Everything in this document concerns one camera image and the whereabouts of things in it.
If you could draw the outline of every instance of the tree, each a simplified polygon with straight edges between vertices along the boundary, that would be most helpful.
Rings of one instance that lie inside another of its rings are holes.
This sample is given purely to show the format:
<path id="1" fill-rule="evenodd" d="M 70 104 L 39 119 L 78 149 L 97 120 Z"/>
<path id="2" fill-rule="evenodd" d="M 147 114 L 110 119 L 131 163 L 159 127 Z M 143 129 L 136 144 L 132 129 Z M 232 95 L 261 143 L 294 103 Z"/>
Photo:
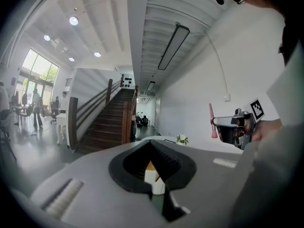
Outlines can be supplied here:
<path id="1" fill-rule="evenodd" d="M 23 84 L 22 84 L 22 85 L 23 85 L 24 87 L 26 87 L 27 84 L 28 84 L 28 78 L 25 78 L 25 79 L 23 80 Z"/>
<path id="2" fill-rule="evenodd" d="M 55 77 L 56 77 L 56 74 L 57 74 L 57 71 L 58 71 L 58 68 L 57 67 L 51 67 L 49 69 L 49 72 L 47 73 L 43 73 L 40 78 L 43 79 L 43 80 L 47 80 L 49 82 L 53 82 Z"/>

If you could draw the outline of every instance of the hand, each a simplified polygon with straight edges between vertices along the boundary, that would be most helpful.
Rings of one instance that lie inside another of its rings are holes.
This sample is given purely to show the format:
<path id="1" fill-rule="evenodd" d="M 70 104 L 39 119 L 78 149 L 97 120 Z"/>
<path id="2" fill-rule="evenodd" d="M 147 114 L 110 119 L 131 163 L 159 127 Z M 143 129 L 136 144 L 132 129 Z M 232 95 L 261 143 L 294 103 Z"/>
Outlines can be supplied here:
<path id="1" fill-rule="evenodd" d="M 245 130 L 248 130 L 248 124 L 245 123 Z M 252 135 L 252 141 L 260 141 L 270 133 L 279 130 L 282 127 L 280 119 L 273 121 L 259 121 L 256 125 L 256 129 Z"/>

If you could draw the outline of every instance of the white shirt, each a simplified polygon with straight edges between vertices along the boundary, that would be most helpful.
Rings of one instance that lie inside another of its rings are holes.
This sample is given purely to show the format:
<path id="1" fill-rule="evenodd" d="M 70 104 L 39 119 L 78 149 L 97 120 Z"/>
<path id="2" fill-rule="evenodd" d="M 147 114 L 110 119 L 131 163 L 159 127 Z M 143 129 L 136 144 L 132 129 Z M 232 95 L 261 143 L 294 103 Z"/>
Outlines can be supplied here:
<path id="1" fill-rule="evenodd" d="M 67 97 L 61 97 L 59 101 L 59 109 L 62 111 L 67 110 Z"/>
<path id="2" fill-rule="evenodd" d="M 35 107 L 40 107 L 40 95 L 38 93 L 33 95 L 33 103 Z"/>
<path id="3" fill-rule="evenodd" d="M 3 86 L 0 86 L 0 94 L 1 94 L 0 112 L 3 110 L 9 110 L 10 101 L 9 101 L 8 93 L 6 92 L 6 89 Z"/>

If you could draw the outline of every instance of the floor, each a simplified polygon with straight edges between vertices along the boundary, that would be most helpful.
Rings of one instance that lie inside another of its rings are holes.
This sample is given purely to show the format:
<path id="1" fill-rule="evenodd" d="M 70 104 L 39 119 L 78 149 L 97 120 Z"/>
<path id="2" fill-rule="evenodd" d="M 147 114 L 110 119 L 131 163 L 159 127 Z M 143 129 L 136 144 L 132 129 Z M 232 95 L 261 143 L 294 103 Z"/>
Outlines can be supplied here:
<path id="1" fill-rule="evenodd" d="M 135 139 L 131 140 L 132 142 L 135 141 L 140 141 L 146 137 L 150 137 L 150 136 L 157 136 L 159 135 L 158 132 L 154 129 L 153 126 L 142 126 L 142 130 L 141 128 L 137 127 L 136 128 L 136 134 L 135 134 Z"/>
<path id="2" fill-rule="evenodd" d="M 50 124 L 51 117 L 41 120 L 43 129 L 34 128 L 33 115 L 30 124 L 23 121 L 18 127 L 14 125 L 16 115 L 13 115 L 10 145 L 17 161 L 2 144 L 2 176 L 10 188 L 21 191 L 27 197 L 45 179 L 82 156 L 72 153 L 62 139 L 60 145 L 56 144 L 56 123 Z"/>

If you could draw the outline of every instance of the staircase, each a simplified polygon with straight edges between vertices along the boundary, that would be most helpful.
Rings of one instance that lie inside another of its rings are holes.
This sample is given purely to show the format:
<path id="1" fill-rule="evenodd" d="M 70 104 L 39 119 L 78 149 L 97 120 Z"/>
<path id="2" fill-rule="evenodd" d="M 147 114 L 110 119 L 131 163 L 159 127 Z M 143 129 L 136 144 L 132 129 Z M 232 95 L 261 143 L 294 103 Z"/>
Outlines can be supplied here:
<path id="1" fill-rule="evenodd" d="M 134 90 L 122 89 L 89 127 L 78 151 L 91 153 L 122 144 L 124 102 L 132 101 Z"/>

